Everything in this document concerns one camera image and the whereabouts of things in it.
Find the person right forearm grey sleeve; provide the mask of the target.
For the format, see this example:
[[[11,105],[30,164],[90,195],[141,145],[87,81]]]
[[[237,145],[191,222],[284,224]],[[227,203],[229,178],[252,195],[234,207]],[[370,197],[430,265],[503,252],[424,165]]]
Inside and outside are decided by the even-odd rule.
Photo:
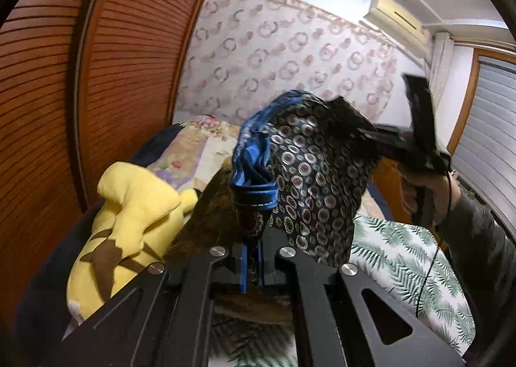
[[[444,233],[475,322],[484,335],[495,335],[515,306],[514,243],[488,210],[466,196],[437,230]]]

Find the person right hand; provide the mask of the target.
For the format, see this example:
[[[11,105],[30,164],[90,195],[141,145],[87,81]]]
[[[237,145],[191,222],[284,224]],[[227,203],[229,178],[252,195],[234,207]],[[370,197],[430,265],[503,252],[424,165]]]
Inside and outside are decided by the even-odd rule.
[[[423,198],[422,220],[415,224],[423,227],[433,227],[445,220],[447,214],[452,211],[462,196],[460,187],[453,178],[453,173],[446,175],[435,173],[414,173],[402,165],[398,166],[401,180],[402,206],[405,212],[415,216],[419,211],[417,193],[423,190],[425,195],[432,198],[431,204]]]

